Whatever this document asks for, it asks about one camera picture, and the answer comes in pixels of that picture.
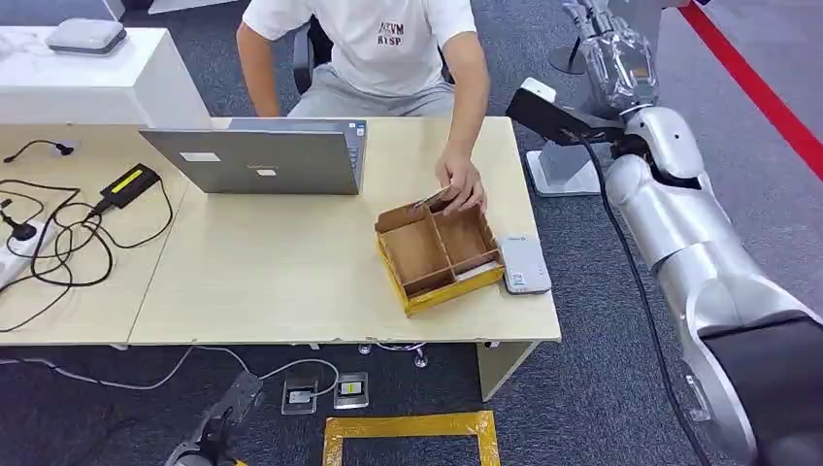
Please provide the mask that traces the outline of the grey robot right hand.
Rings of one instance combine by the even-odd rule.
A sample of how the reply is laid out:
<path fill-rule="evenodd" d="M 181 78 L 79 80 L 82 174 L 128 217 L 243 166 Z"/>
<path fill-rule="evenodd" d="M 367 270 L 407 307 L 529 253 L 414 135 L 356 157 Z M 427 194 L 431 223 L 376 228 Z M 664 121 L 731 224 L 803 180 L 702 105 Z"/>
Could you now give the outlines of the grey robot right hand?
<path fill-rule="evenodd" d="M 582 110 L 596 117 L 618 119 L 659 97 L 652 46 L 627 15 L 629 1 L 567 1 L 563 8 L 580 40 L 590 94 Z"/>

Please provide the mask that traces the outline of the person's left hand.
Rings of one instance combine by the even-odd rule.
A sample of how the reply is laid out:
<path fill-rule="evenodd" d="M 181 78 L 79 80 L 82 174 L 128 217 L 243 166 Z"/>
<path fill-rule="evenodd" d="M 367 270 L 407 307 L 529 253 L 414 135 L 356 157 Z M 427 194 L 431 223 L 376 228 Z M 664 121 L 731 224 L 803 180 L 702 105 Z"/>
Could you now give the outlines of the person's left hand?
<path fill-rule="evenodd" d="M 444 190 L 444 215 L 474 207 L 486 210 L 486 191 L 469 151 L 446 146 L 435 165 L 435 175 Z"/>

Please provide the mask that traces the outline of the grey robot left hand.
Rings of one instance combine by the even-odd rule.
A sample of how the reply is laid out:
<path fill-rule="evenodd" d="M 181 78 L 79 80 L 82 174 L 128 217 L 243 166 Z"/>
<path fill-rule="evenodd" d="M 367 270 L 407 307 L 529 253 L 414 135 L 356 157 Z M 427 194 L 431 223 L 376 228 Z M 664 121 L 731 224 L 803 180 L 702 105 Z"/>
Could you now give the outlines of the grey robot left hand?
<path fill-rule="evenodd" d="M 234 380 L 207 412 L 198 433 L 173 465 L 245 465 L 231 452 L 231 438 L 259 405 L 263 381 L 248 371 Z"/>

